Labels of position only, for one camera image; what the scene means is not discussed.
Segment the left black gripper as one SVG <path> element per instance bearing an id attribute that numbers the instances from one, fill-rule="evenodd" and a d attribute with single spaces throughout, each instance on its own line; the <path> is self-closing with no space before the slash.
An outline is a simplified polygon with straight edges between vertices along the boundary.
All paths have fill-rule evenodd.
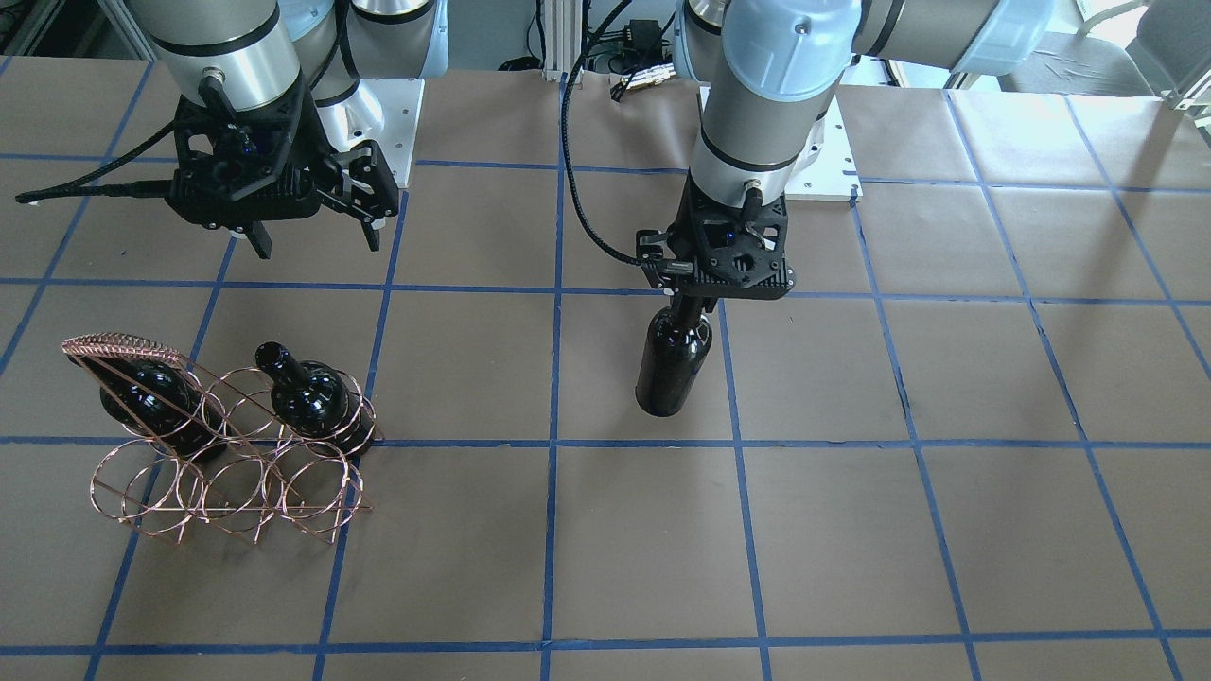
<path id="1" fill-rule="evenodd" d="M 671 305 L 701 297 L 700 313 L 710 315 L 722 298 L 780 299 L 793 288 L 786 199 L 765 201 L 757 188 L 741 198 L 739 207 L 721 204 L 688 178 L 668 229 L 636 231 L 641 268 Z"/>

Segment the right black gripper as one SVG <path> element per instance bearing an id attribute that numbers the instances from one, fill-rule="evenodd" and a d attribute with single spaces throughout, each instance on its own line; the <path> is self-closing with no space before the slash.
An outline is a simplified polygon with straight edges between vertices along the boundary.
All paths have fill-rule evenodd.
<path id="1" fill-rule="evenodd" d="M 377 141 L 335 151 L 312 102 L 306 78 L 249 111 L 235 111 L 217 75 L 200 78 L 200 102 L 182 96 L 174 142 L 179 167 L 168 205 L 199 225 L 248 224 L 248 244 L 272 258 L 262 221 L 302 219 L 321 207 L 358 221 L 372 252 L 381 227 L 398 212 L 398 185 Z"/>

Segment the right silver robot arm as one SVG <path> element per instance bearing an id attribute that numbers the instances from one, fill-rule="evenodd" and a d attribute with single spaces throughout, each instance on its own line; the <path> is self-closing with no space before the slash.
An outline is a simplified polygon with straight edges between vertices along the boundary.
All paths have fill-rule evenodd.
<path id="1" fill-rule="evenodd" d="M 348 214 L 369 250 L 411 179 L 425 82 L 448 69 L 446 1 L 132 1 L 182 92 L 182 219 L 272 253 L 269 221 Z"/>

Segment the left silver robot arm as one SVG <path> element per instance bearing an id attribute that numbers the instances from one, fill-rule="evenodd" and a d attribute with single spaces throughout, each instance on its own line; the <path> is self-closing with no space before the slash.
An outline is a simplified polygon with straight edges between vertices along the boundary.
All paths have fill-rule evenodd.
<path id="1" fill-rule="evenodd" d="M 1051 1 L 691 2 L 717 36 L 691 167 L 667 230 L 641 230 L 637 254 L 662 315 L 696 320 L 718 299 L 779 299 L 784 190 L 805 161 L 853 56 L 1004 75 L 1041 40 Z"/>

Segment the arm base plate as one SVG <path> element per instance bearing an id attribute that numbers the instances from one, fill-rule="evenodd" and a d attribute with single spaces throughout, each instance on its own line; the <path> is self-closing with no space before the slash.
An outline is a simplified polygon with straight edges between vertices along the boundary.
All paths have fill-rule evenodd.
<path id="1" fill-rule="evenodd" d="M 693 145 L 691 181 L 708 198 L 731 207 L 740 205 L 750 184 L 758 185 L 767 198 L 771 198 L 770 190 L 781 189 L 788 200 L 848 201 L 863 195 L 853 164 L 851 142 L 836 98 L 830 102 L 823 118 L 814 124 L 792 166 L 770 172 L 731 166 L 714 155 L 700 135 Z"/>
<path id="2" fill-rule="evenodd" d="M 317 108 L 329 143 L 349 151 L 360 142 L 375 141 L 396 184 L 406 189 L 425 86 L 420 79 L 363 79 L 342 102 Z"/>

